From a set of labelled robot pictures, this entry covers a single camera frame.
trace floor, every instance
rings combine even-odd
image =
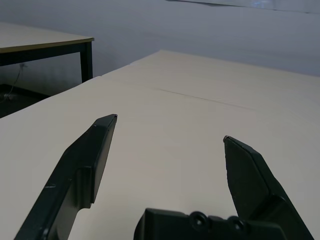
[[[8,96],[10,90],[11,86],[0,85],[0,118],[20,111],[48,97],[17,87],[13,88]]]

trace white tabletop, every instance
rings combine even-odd
[[[93,37],[89,36],[0,22],[0,53],[79,44],[93,40]]]
[[[96,202],[70,240],[132,239],[147,207],[235,215],[225,135],[263,155],[319,238],[319,79],[228,62],[223,75],[216,61],[159,52],[0,119],[1,238],[14,238],[64,150],[109,114],[118,121]]]

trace wall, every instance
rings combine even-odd
[[[320,76],[320,14],[166,0],[1,0],[0,21],[93,36],[100,76],[160,49]],[[55,94],[81,82],[78,54],[27,63],[19,86]],[[16,65],[0,68],[12,82]]]

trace power outlet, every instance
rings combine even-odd
[[[20,69],[27,68],[27,64],[25,62],[19,63]]]

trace black table leg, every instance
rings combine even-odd
[[[81,78],[82,82],[84,83],[93,78],[91,42],[84,43],[84,50],[80,52],[80,60]]]

